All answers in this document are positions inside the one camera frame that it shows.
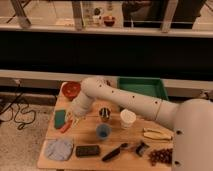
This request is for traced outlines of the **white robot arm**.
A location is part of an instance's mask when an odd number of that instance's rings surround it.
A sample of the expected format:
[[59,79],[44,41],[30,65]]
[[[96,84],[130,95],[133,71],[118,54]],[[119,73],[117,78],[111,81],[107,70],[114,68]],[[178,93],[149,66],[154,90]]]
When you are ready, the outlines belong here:
[[174,131],[172,171],[213,171],[213,102],[180,104],[111,87],[104,77],[88,77],[71,102],[75,117],[89,113],[96,99],[115,103]]

